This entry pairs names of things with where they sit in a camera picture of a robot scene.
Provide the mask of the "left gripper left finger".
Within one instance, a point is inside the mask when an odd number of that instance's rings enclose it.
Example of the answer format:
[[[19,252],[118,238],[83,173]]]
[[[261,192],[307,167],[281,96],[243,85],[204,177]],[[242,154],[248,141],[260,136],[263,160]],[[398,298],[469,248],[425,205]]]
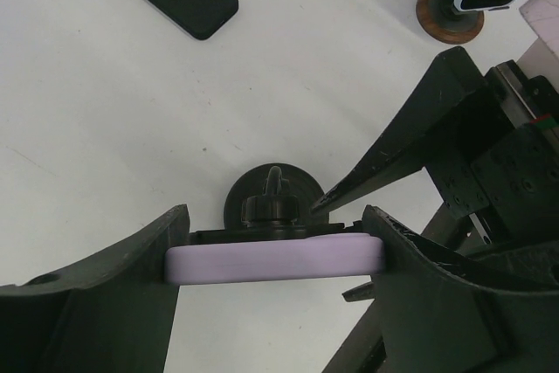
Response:
[[[179,291],[164,257],[189,230],[180,204],[85,259],[3,286],[1,370],[162,372]]]

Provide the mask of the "phone with lilac case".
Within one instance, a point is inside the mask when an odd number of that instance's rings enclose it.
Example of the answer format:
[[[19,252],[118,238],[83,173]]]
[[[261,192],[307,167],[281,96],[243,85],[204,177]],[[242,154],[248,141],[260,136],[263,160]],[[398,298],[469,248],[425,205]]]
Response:
[[[185,245],[165,254],[165,280],[176,286],[309,280],[377,274],[383,241],[367,233],[215,245]]]

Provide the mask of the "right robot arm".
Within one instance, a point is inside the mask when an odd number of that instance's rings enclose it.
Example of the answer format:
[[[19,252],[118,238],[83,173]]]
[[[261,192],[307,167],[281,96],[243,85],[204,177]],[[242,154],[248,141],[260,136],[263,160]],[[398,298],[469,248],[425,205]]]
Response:
[[[558,369],[558,94],[513,61],[482,73],[439,53],[356,166],[313,205],[328,213],[425,169],[442,198],[420,235],[368,206],[386,267],[376,310],[340,367],[388,372]]]

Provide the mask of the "black phone stand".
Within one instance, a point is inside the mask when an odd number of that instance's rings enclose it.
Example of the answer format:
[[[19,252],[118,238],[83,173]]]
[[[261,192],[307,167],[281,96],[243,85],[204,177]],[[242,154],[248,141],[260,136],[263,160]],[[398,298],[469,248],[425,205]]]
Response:
[[[303,169],[286,163],[260,165],[231,187],[224,203],[224,228],[194,231],[188,244],[304,239],[362,230],[360,221],[332,224],[329,215],[312,215],[312,205],[323,195],[320,184]]]

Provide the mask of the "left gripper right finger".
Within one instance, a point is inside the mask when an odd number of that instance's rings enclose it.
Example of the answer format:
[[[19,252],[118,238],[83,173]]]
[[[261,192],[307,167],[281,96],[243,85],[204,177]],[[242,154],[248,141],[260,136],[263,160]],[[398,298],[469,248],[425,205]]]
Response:
[[[558,289],[503,273],[424,238],[374,206],[375,303],[391,372],[556,372]]]

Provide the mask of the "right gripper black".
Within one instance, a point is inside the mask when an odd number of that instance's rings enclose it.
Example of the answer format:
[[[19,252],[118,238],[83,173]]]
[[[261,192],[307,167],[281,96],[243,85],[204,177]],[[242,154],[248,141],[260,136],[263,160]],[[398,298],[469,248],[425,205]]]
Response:
[[[484,78],[465,48],[443,51],[311,213],[328,214],[425,166],[445,209],[480,228],[486,243],[557,238],[558,92],[513,60]]]

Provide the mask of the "brown round phone stand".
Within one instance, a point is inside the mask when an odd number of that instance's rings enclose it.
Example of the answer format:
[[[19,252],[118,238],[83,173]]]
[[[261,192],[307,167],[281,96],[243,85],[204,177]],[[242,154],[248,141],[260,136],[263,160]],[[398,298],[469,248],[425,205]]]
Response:
[[[448,45],[472,41],[485,22],[483,11],[459,11],[454,0],[417,0],[416,17],[429,36]]]

